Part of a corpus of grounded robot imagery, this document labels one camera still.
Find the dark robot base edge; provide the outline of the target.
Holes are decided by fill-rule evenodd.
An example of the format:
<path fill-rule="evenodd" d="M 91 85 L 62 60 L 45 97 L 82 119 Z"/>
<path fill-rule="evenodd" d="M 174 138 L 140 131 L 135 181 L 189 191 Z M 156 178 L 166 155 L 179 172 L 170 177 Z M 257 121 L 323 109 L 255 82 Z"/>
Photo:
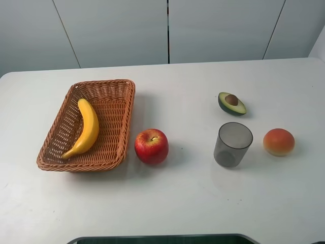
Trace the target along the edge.
<path fill-rule="evenodd" d="M 202 234 L 202 235 L 156 235 L 156 236 L 111 236 L 80 237 L 69 243 L 111 243 L 111 244 L 183 244 L 183 243 L 258 243 L 240 234 Z"/>

